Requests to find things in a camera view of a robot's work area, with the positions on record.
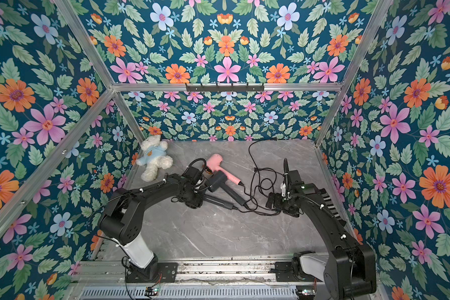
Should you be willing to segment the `dark grey hair dryer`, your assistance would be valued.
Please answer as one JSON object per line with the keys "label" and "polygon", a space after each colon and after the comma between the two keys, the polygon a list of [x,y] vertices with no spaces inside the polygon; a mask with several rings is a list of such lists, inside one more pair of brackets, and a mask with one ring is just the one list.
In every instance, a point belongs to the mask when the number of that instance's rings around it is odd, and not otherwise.
{"label": "dark grey hair dryer", "polygon": [[210,193],[214,193],[217,190],[221,189],[227,195],[232,197],[232,199],[235,200],[237,204],[239,204],[242,207],[245,207],[246,200],[242,196],[240,196],[234,189],[229,187],[227,185],[227,181],[228,179],[226,175],[221,171],[217,171],[214,172],[210,177],[206,177],[204,180],[204,184],[206,186],[206,189]]}

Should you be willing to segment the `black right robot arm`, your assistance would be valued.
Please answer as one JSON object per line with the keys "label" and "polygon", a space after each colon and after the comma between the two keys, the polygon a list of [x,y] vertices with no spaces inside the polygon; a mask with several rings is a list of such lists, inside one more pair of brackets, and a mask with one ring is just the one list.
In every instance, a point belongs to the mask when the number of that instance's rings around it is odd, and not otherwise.
{"label": "black right robot arm", "polygon": [[375,253],[346,231],[346,222],[335,211],[326,190],[304,183],[296,170],[285,171],[281,189],[271,193],[269,200],[281,202],[281,211],[290,215],[305,214],[326,246],[325,253],[296,252],[287,272],[300,281],[315,278],[323,282],[334,300],[375,293]]}

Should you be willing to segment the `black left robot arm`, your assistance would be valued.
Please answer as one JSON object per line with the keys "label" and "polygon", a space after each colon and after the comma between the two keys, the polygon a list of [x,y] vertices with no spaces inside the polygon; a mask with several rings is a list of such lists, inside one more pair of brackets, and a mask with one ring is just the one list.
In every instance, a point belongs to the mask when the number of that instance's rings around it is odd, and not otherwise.
{"label": "black left robot arm", "polygon": [[153,264],[155,254],[141,233],[145,211],[168,198],[199,208],[203,198],[196,190],[202,177],[202,171],[189,167],[184,173],[168,175],[156,184],[116,190],[99,219],[99,229],[120,245],[132,265],[146,269]]}

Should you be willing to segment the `pink hair dryer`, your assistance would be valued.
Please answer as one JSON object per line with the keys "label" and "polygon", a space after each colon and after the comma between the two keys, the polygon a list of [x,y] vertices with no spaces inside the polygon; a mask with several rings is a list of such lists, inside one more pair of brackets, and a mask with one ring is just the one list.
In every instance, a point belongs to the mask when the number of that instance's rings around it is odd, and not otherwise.
{"label": "pink hair dryer", "polygon": [[227,170],[221,167],[221,163],[223,162],[223,157],[219,154],[213,154],[207,161],[206,161],[206,171],[212,175],[214,172],[221,171],[224,173],[229,181],[234,183],[235,185],[242,186],[242,181],[236,177],[235,175],[231,174]]}

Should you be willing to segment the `striped black white sock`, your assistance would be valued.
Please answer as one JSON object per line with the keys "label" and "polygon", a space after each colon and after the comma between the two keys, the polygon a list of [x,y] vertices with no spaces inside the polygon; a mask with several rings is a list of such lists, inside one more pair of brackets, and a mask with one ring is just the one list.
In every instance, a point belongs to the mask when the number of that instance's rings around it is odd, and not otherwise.
{"label": "striped black white sock", "polygon": [[336,206],[334,205],[331,196],[327,193],[327,191],[325,190],[325,188],[320,189],[319,190],[321,193],[321,196],[324,200],[325,205],[327,206],[328,210],[331,212],[331,214],[338,220],[338,221],[342,221],[342,218],[338,212],[338,210],[336,209]]}

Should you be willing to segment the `white teddy bear blue shirt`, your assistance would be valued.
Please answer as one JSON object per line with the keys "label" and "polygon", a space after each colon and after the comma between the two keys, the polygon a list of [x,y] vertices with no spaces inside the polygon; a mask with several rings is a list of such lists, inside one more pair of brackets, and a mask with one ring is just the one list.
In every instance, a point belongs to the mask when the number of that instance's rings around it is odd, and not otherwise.
{"label": "white teddy bear blue shirt", "polygon": [[173,159],[167,155],[168,143],[161,140],[160,135],[153,135],[145,139],[141,145],[142,155],[137,158],[136,164],[144,166],[141,175],[144,182],[151,182],[157,178],[159,169],[169,169]]}

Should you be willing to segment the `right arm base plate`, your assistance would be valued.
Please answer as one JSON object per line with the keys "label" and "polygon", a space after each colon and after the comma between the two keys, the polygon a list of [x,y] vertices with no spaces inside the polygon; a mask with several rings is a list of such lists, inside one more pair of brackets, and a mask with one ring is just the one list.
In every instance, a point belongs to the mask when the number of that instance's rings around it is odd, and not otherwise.
{"label": "right arm base plate", "polygon": [[275,262],[269,273],[274,274],[277,282],[321,283],[321,280],[309,274],[301,274],[293,269],[292,262]]}

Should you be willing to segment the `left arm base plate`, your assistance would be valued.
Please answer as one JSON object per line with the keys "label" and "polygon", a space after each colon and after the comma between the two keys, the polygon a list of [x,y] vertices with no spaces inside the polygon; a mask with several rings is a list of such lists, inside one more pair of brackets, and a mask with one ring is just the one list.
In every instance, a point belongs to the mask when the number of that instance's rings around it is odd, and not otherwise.
{"label": "left arm base plate", "polygon": [[174,283],[178,273],[176,262],[152,262],[146,268],[134,264],[127,266],[127,283]]}

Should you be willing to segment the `black hook rail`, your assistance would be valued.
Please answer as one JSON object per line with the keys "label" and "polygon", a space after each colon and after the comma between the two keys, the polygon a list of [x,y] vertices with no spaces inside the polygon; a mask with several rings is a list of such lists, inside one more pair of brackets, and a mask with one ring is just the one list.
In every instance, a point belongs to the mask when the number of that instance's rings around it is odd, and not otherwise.
{"label": "black hook rail", "polygon": [[187,92],[210,92],[210,93],[221,93],[221,92],[247,93],[247,92],[262,92],[265,90],[264,84],[250,84],[250,83],[185,84],[185,87]]}

